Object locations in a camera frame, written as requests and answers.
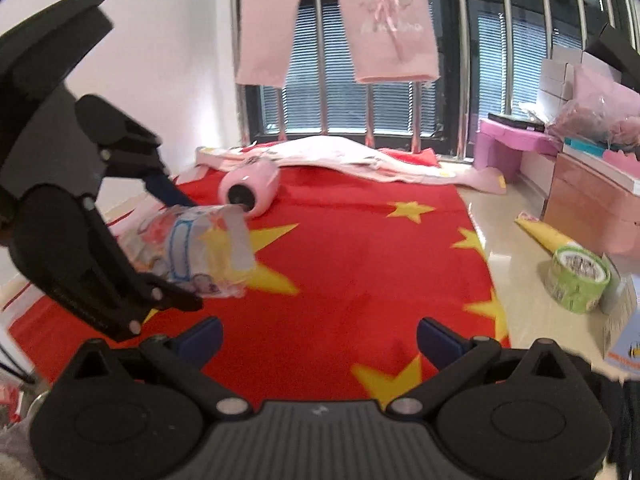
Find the large yellow star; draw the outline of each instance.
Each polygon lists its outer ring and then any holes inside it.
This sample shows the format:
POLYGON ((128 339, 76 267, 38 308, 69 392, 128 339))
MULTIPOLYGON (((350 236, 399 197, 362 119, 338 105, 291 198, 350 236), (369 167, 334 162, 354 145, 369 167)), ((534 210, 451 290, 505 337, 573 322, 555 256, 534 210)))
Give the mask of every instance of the large yellow star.
POLYGON ((464 306, 464 310, 478 314, 478 316, 488 317, 495 322, 494 327, 494 339, 496 341, 502 341, 509 335, 507 327, 507 316, 504 313, 502 304, 495 295, 495 289, 491 289, 491 300, 480 301, 479 303, 469 303, 464 306))
POLYGON ((465 237, 464 240, 460 240, 459 242, 454 243, 451 247, 456 249, 475 249, 478 251, 480 256, 482 256, 483 260, 486 260, 486 256, 484 255, 484 248, 482 247, 482 243, 480 242, 480 238, 475 231, 470 231, 469 229, 465 229, 461 227, 458 229, 461 235, 465 237))
POLYGON ((388 403, 412 390, 422 382, 422 364, 416 356, 396 377, 363 365, 353 365, 351 373, 367 393, 377 399, 384 410, 388 403))
POLYGON ((417 202, 389 202, 396 208, 395 211, 389 213, 386 217, 406 217, 409 220, 419 224, 422 222, 420 215, 433 211, 435 208, 428 205, 418 204, 417 202))
MULTIPOLYGON (((287 234, 289 231, 295 229, 297 226, 298 224, 290 224, 283 225, 281 227, 269 227, 266 229, 256 229, 251 231, 249 232, 251 248, 254 250, 254 253, 257 253, 267 245, 276 241, 278 238, 287 234)), ((295 296, 300 293, 296 285, 294 285, 289 278, 270 269, 260 262, 257 262, 257 267, 249 277, 246 286, 253 290, 276 292, 277 294, 286 294, 288 296, 295 296)))

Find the tile floor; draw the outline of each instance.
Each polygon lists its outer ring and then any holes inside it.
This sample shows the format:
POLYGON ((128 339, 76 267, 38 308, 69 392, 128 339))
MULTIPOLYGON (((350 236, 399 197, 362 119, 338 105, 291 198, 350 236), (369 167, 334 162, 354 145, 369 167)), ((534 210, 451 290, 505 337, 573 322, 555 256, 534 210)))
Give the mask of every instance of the tile floor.
MULTIPOLYGON (((508 186, 505 196, 472 190, 461 190, 460 195, 484 243, 496 291, 507 314, 511 345, 528 348, 535 339, 550 337, 591 360, 596 370, 609 377, 625 376, 603 362, 604 314, 573 314, 546 293, 540 275, 546 272, 550 255, 513 222, 521 211, 538 216, 539 201, 530 198, 523 184, 508 186)), ((611 467, 597 477, 615 479, 611 467)))

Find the white wall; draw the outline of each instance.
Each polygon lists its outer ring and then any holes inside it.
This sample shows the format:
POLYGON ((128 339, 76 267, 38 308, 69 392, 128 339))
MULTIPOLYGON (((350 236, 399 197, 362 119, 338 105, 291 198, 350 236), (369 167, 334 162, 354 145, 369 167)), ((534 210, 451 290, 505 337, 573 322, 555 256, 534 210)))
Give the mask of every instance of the white wall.
MULTIPOLYGON (((0 32, 58 0, 2 0, 0 32)), ((97 93, 164 140, 176 173, 197 146, 239 142, 233 82, 230 0, 106 0, 114 29, 68 77, 76 95, 97 93)), ((142 192, 105 182, 103 212, 142 192)), ((0 286, 15 276, 0 254, 0 286)))

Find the yellow rolled object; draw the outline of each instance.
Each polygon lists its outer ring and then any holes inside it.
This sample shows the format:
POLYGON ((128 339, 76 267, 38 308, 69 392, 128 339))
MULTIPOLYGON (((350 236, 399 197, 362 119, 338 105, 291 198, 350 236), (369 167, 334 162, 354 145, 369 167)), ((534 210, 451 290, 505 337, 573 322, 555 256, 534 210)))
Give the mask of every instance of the yellow rolled object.
POLYGON ((535 216, 531 216, 525 212, 520 213, 515 222, 552 254, 565 245, 578 246, 578 244, 567 235, 562 234, 549 224, 545 224, 539 218, 535 218, 535 216))

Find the green tape roll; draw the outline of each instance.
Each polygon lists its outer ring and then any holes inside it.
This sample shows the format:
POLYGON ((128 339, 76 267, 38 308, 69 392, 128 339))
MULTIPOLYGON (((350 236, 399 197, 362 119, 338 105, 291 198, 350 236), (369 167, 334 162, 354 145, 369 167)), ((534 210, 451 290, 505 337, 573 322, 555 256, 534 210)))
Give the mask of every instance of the green tape roll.
POLYGON ((554 253, 545 288, 567 310, 586 314, 597 306, 610 279, 609 268, 596 254, 564 246, 554 253))

